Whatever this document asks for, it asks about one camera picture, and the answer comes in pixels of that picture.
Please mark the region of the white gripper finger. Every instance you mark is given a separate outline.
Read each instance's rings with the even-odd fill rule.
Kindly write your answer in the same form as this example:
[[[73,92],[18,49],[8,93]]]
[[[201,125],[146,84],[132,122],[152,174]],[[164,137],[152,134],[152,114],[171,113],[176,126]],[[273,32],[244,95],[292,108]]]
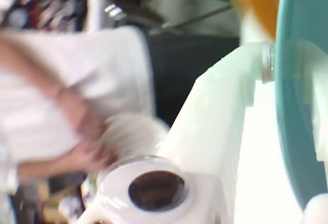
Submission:
[[[327,174],[327,53],[307,40],[296,45],[297,65],[303,84],[304,100],[311,106],[316,160],[324,163]],[[302,223],[327,223],[327,194],[310,199]]]
[[[245,111],[274,79],[273,44],[243,45],[195,82],[171,127],[142,115],[108,120],[118,161],[93,177],[78,223],[232,223]]]

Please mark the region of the person's left hand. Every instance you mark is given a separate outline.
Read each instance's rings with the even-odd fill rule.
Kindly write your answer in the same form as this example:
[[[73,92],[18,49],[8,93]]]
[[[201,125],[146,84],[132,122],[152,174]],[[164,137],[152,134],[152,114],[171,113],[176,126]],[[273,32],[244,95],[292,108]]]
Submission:
[[[99,172],[116,162],[116,152],[97,142],[106,129],[104,119],[71,90],[61,90],[56,101],[73,132],[81,139],[62,158],[67,171]]]

